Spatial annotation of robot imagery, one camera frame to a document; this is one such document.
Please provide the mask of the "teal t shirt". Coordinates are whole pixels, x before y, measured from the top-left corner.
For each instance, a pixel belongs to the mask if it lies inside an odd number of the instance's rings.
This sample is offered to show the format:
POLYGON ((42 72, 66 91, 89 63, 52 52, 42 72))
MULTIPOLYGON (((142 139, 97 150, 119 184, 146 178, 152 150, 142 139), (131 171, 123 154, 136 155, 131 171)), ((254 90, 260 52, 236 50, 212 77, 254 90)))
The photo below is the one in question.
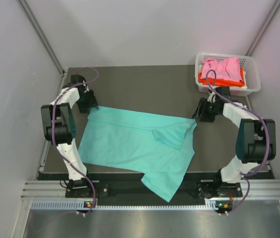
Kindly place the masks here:
POLYGON ((195 155, 196 127, 194 119, 99 107, 78 152, 86 164, 141 172, 145 184, 177 189, 195 155))

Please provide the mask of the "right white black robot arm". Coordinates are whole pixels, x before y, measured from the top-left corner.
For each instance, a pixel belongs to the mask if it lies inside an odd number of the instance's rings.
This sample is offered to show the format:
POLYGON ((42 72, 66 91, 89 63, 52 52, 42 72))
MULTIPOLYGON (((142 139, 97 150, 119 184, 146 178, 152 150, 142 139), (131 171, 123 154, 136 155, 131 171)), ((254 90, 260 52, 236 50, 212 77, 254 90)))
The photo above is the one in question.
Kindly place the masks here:
POLYGON ((240 102, 230 100, 228 87, 217 87, 208 98, 201 98, 192 118, 214 122, 222 115, 238 128, 235 156, 220 169, 210 186, 218 196, 225 196, 242 178, 257 166, 265 165, 276 156, 276 123, 263 119, 240 102))

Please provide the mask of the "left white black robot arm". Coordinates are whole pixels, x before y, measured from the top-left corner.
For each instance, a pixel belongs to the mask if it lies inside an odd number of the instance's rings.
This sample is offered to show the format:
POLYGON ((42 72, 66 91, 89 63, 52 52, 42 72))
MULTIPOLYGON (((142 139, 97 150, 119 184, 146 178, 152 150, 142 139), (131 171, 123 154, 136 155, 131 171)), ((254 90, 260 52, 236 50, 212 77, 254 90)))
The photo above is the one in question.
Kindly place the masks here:
POLYGON ((45 139, 61 154, 68 170, 68 189, 76 189, 87 197, 93 193, 94 185, 87 179, 88 170, 75 142, 76 124, 72 113, 75 104, 82 114, 98 109, 94 92, 88 88, 85 78, 78 74, 71 76, 70 84, 63 87, 53 102, 41 107, 41 118, 45 139))

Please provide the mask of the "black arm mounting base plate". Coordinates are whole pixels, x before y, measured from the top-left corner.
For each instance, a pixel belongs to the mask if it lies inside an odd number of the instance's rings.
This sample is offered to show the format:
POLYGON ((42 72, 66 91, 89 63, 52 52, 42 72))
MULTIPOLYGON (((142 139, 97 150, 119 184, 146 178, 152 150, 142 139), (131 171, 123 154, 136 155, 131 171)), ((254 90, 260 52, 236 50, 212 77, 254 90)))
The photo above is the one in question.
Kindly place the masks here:
MULTIPOLYGON (((201 173, 186 173, 183 181, 178 189, 176 189, 171 202, 179 201, 191 197, 193 200, 197 199, 211 199, 221 197, 242 197, 240 183, 226 183, 222 182, 219 174, 215 174, 211 180, 199 180, 201 173)), ((149 196, 158 201, 163 199, 147 188, 139 179, 138 175, 128 175, 122 178, 121 174, 114 174, 113 178, 118 180, 105 180, 103 176, 99 181, 95 181, 94 187, 96 191, 96 198, 106 199, 117 197, 121 195, 125 199, 130 199, 135 196, 149 196)), ((74 186, 72 182, 61 181, 61 187, 66 189, 66 198, 92 198, 92 188, 87 181, 82 182, 83 186, 74 186)))

